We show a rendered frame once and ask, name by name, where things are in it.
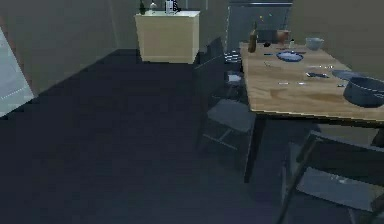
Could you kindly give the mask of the dark chair grey seat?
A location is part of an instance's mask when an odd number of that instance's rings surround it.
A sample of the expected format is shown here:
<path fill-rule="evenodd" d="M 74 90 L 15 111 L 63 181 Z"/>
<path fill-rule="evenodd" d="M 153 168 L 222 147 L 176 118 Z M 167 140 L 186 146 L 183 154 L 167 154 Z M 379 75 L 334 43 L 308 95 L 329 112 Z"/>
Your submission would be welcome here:
<path fill-rule="evenodd" d="M 243 73 L 216 56 L 199 64 L 194 78 L 199 100 L 196 151 L 202 156 L 243 155 L 255 119 L 248 109 Z"/>
<path fill-rule="evenodd" d="M 316 131 L 288 148 L 275 224 L 284 223 L 297 192 L 345 207 L 351 224 L 384 224 L 384 148 Z"/>

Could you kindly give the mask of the grey blue plate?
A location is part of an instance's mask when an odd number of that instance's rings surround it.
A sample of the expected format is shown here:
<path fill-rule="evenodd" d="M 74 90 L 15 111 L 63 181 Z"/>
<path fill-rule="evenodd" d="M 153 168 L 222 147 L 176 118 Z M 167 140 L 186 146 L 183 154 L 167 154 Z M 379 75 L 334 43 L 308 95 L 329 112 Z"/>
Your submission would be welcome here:
<path fill-rule="evenodd" d="M 349 71 L 349 70 L 333 70 L 332 75 L 341 79 L 349 81 L 352 78 L 361 78 L 363 74 Z"/>

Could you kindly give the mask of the dark grey fridge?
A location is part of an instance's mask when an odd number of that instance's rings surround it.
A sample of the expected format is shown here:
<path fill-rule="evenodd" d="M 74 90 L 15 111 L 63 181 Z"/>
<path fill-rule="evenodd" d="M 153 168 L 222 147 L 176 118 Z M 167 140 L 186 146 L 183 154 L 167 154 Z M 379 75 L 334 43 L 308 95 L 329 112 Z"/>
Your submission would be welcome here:
<path fill-rule="evenodd" d="M 288 27 L 293 0 L 230 0 L 227 7 L 225 47 L 236 50 L 247 42 L 257 24 L 258 40 L 277 42 L 278 30 Z"/>

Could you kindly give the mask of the brown bottle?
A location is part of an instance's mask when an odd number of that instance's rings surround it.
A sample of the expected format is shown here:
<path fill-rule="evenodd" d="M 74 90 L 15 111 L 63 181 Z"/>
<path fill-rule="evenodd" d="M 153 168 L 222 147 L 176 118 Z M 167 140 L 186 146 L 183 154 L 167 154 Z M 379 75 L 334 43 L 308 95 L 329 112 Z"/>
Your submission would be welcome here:
<path fill-rule="evenodd" d="M 250 32 L 250 35 L 249 35 L 249 43 L 248 43 L 249 53 L 254 53 L 256 51 L 257 39 L 258 39 L 257 23 L 254 23 L 253 30 Z"/>

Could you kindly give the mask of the wooden dining table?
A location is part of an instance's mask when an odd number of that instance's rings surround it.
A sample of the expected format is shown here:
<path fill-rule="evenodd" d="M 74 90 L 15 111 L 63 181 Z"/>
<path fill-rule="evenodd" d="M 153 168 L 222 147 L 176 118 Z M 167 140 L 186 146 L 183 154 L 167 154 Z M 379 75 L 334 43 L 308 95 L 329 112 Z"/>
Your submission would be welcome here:
<path fill-rule="evenodd" d="M 362 108 L 343 97 L 341 80 L 309 78 L 309 66 L 328 66 L 345 70 L 346 65 L 323 50 L 311 51 L 297 47 L 304 53 L 299 62 L 284 62 L 277 58 L 281 47 L 273 44 L 267 48 L 259 44 L 253 53 L 248 45 L 239 44 L 249 109 L 255 114 L 251 140 L 244 171 L 244 182 L 249 182 L 265 125 L 269 120 L 309 119 L 318 123 L 384 129 L 384 106 Z"/>

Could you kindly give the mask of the dark blue pot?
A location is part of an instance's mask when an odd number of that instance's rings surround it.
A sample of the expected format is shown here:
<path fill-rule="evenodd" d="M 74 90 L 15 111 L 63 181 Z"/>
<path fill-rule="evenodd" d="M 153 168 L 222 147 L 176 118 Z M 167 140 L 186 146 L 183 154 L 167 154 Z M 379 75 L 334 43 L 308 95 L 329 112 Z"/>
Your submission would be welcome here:
<path fill-rule="evenodd" d="M 345 87 L 343 96 L 354 105 L 378 108 L 384 105 L 384 82 L 370 77 L 353 77 Z"/>

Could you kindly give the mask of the beige cupboard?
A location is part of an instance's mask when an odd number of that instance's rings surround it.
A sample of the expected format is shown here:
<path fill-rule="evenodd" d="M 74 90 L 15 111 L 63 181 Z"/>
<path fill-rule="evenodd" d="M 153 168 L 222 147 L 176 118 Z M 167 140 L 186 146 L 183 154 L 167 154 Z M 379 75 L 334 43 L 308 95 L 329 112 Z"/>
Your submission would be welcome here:
<path fill-rule="evenodd" d="M 143 61 L 193 64 L 199 52 L 199 11 L 134 16 Z"/>

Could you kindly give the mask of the brown cup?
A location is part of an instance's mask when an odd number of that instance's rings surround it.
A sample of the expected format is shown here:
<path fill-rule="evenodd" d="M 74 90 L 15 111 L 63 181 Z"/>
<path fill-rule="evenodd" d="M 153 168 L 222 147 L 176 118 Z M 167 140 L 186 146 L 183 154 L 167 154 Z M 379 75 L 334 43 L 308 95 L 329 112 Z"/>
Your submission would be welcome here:
<path fill-rule="evenodd" d="M 289 34 L 290 34 L 290 31 L 289 30 L 278 30 L 277 31 L 277 39 L 278 39 L 278 43 L 280 45 L 284 45 L 285 44 L 285 41 L 288 39 L 289 37 Z"/>

